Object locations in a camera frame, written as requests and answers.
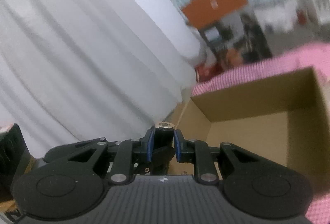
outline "curtain fold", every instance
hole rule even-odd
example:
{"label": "curtain fold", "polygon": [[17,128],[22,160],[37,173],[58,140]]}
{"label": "curtain fold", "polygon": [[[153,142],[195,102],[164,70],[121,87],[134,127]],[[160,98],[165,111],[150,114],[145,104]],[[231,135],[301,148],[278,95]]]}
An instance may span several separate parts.
{"label": "curtain fold", "polygon": [[[132,11],[125,18],[120,2]],[[133,0],[0,0],[0,53],[0,117],[39,143],[35,155],[77,140],[140,138],[194,76]]]}

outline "pink striped cloth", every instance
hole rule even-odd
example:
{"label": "pink striped cloth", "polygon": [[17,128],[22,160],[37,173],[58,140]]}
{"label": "pink striped cloth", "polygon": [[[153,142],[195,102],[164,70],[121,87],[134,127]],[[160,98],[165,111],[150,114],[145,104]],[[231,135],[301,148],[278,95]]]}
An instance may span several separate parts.
{"label": "pink striped cloth", "polygon": [[[192,96],[313,66],[321,82],[330,81],[330,44],[309,43],[279,57],[260,61],[197,84]],[[314,224],[330,224],[330,193],[313,200],[306,217]]]}

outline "gray ribbed surface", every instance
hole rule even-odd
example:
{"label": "gray ribbed surface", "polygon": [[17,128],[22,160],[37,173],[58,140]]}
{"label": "gray ribbed surface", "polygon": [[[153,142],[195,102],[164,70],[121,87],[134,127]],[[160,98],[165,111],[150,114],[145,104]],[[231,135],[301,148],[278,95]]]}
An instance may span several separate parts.
{"label": "gray ribbed surface", "polygon": [[[231,206],[216,187],[197,184],[192,176],[166,176],[166,179],[136,176],[129,185],[111,188],[101,204],[86,215],[52,223],[311,224],[303,216],[283,221],[254,218]],[[19,223],[49,222],[25,217]]]}

